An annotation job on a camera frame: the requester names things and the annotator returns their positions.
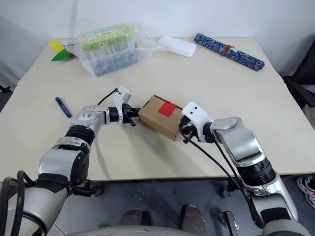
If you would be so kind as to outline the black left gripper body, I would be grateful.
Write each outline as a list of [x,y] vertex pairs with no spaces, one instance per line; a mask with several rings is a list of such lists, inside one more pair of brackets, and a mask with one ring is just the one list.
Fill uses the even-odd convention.
[[130,112],[131,108],[132,107],[129,104],[123,104],[122,105],[122,112],[123,112],[122,124],[129,123],[132,127],[135,127],[136,126],[135,122],[132,120],[132,118],[129,117],[129,113],[131,113]]

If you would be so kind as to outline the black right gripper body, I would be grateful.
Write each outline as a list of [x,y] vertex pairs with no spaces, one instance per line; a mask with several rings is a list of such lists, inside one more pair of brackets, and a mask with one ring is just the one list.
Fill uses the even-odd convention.
[[191,122],[189,124],[185,124],[185,127],[184,127],[183,131],[184,131],[184,140],[183,140],[183,142],[185,144],[187,144],[188,140],[191,140],[193,137],[198,139],[197,129]]

